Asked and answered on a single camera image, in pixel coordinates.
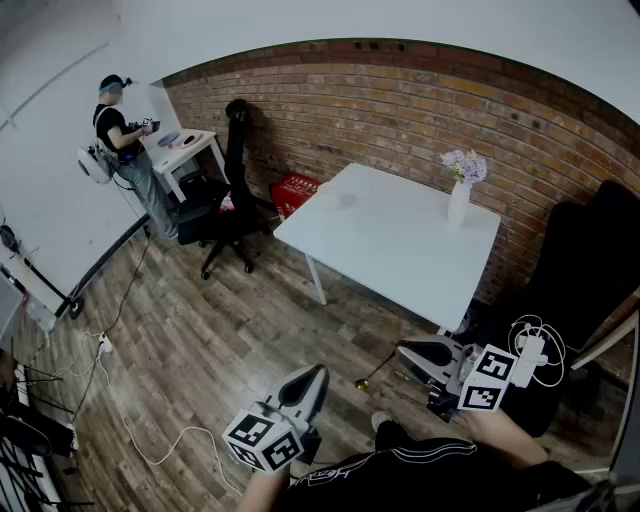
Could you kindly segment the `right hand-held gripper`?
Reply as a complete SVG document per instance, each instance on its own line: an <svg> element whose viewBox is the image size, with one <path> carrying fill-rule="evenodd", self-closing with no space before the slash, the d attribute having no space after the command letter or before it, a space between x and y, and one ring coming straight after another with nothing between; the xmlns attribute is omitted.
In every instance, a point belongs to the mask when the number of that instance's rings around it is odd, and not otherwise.
<svg viewBox="0 0 640 512"><path fill-rule="evenodd" d="M498 410L518 362L494 345L464 347L441 335L401 340L396 356L419 382L440 385L432 386L428 408L446 422L456 411Z"/></svg>

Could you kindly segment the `thin yellow-green stick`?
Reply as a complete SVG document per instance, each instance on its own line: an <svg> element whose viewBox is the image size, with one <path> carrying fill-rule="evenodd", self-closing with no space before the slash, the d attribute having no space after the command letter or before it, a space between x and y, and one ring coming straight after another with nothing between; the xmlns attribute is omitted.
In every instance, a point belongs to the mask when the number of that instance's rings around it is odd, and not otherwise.
<svg viewBox="0 0 640 512"><path fill-rule="evenodd" d="M376 373L378 373L384 366L386 366L396 356L396 350L393 350L374 370L372 370L366 377L360 378L355 381L355 387L366 392L369 389L370 381Z"/></svg>

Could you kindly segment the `person's left forearm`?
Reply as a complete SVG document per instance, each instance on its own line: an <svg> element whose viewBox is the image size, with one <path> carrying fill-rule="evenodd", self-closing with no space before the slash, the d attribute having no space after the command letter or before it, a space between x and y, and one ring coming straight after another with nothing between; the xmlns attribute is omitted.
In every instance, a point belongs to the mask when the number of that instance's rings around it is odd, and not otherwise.
<svg viewBox="0 0 640 512"><path fill-rule="evenodd" d="M278 496L289 486L290 469L252 474L236 512L270 512Z"/></svg>

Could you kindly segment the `person's right forearm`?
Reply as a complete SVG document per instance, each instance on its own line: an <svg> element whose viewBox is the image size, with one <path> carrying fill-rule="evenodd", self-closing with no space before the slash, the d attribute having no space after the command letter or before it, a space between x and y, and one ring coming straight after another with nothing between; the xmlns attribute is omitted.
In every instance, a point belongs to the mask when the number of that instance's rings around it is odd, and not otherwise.
<svg viewBox="0 0 640 512"><path fill-rule="evenodd" d="M462 411L459 416L473 441L494 450L514 468L525 469L549 461L544 448L503 411Z"/></svg>

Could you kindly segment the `person's black striped clothing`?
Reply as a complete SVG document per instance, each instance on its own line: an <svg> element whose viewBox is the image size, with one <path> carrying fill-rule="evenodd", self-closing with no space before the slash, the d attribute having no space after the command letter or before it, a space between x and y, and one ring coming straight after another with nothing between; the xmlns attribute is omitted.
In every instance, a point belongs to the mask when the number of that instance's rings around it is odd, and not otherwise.
<svg viewBox="0 0 640 512"><path fill-rule="evenodd" d="M413 440L397 423L375 449L301 477L273 512L527 512L589 490L554 461L517 469L496 451L456 438Z"/></svg>

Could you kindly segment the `large white table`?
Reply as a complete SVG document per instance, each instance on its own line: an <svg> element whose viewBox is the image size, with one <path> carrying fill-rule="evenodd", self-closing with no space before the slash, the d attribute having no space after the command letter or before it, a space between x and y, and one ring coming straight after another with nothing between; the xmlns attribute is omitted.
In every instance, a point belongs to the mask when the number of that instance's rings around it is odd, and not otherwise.
<svg viewBox="0 0 640 512"><path fill-rule="evenodd" d="M473 299L500 217L471 204L460 228L449 194L351 163L274 231L275 237L442 330Z"/></svg>

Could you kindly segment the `white vase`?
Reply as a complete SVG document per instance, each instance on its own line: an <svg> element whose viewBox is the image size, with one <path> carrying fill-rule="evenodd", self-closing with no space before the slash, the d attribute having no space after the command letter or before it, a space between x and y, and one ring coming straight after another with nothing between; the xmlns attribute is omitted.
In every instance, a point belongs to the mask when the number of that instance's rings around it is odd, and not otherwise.
<svg viewBox="0 0 640 512"><path fill-rule="evenodd" d="M451 192L447 219L452 229L459 229L464 221L469 205L471 185L465 182L457 182Z"/></svg>

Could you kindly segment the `large black chair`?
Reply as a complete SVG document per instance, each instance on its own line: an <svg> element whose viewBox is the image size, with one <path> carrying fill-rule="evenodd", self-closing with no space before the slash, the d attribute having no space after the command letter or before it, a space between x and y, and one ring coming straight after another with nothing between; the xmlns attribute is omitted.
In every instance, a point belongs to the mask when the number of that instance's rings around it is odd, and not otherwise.
<svg viewBox="0 0 640 512"><path fill-rule="evenodd" d="M640 198L605 181L585 205L557 204L523 290L496 302L484 342L513 348L526 325L545 340L545 366L526 388L509 386L502 410L533 437L545 433L569 369L601 324L640 288Z"/></svg>

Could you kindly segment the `white desk edge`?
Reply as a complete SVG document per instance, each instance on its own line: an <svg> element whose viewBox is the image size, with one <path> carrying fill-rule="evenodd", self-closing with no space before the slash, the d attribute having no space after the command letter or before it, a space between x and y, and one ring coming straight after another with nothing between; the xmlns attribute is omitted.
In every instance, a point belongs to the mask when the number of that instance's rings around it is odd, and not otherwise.
<svg viewBox="0 0 640 512"><path fill-rule="evenodd" d="M640 325L640 310L634 311L626 320L618 325L613 331L604 336L589 349L581 353L572 363L571 369L578 370L587 363L595 360L608 349L620 342L629 332Z"/></svg>

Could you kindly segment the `red box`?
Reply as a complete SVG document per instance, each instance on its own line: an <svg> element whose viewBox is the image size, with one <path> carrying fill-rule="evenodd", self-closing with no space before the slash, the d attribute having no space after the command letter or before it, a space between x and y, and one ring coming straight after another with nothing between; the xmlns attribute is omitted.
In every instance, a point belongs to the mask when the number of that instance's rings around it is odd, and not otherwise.
<svg viewBox="0 0 640 512"><path fill-rule="evenodd" d="M321 183L315 179L289 173L270 186L271 199L281 221L285 221L318 190Z"/></svg>

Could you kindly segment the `purple flower bunch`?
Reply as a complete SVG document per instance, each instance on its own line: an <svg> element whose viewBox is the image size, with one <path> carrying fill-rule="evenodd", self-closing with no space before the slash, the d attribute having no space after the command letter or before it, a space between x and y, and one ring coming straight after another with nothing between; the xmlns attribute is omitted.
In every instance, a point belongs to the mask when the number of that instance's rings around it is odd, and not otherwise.
<svg viewBox="0 0 640 512"><path fill-rule="evenodd" d="M473 150L454 150L440 155L442 165L451 171L457 182L475 185L485 180L487 161Z"/></svg>

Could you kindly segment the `black office chair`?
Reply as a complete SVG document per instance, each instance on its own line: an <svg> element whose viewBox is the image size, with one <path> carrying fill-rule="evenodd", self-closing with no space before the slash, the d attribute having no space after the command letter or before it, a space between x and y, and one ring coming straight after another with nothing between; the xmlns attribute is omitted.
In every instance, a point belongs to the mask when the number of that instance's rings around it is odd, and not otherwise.
<svg viewBox="0 0 640 512"><path fill-rule="evenodd" d="M181 204L178 216L179 244L212 246L201 267L204 280L210 278L209 268L225 247L230 247L243 262L246 273L252 273L254 263L241 242L256 232L271 233L269 224L258 218L257 203L245 179L243 154L251 121L249 104L244 99L235 99L227 105L225 113L228 139L223 171L229 183L225 188L205 184L202 193Z"/></svg>

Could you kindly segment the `black wheeled base bar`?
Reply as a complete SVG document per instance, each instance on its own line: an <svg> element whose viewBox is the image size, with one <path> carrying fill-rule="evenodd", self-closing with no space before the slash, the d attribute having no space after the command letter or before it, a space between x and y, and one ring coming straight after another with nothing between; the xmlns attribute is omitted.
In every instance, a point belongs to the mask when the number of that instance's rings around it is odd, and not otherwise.
<svg viewBox="0 0 640 512"><path fill-rule="evenodd" d="M84 309L84 298L81 296L81 292L95 277L97 272L106 264L106 262L115 254L115 252L123 246L137 231L143 229L146 234L149 234L148 222L150 217L148 214L141 216L125 233L120 236L109 249L98 258L98 260L89 268L89 270L82 276L78 283L72 288L72 290L63 294L50 280L48 280L27 257L23 258L26 268L33 273L41 282L44 283L60 300L61 304L53 312L56 320L60 319L66 313L69 313L73 319L76 319Z"/></svg>

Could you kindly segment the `small white table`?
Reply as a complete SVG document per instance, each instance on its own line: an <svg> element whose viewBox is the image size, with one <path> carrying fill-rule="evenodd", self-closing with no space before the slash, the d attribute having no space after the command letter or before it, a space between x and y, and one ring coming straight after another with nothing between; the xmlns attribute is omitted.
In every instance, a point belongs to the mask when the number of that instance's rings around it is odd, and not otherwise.
<svg viewBox="0 0 640 512"><path fill-rule="evenodd" d="M211 150L224 181L229 183L225 172L225 159L214 131L183 129L171 145L171 148L155 145L149 147L147 153L153 162L154 171L164 179L180 203L186 200L186 196L174 172L206 148Z"/></svg>

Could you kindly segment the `black tripod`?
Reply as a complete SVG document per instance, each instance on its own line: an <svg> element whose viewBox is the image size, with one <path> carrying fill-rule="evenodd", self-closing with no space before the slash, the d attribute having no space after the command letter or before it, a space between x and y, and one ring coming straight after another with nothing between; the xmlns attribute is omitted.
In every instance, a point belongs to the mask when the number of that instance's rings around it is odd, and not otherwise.
<svg viewBox="0 0 640 512"><path fill-rule="evenodd" d="M71 489L77 434L56 415L74 411L45 389L62 380L0 348L0 512L97 511L84 488Z"/></svg>

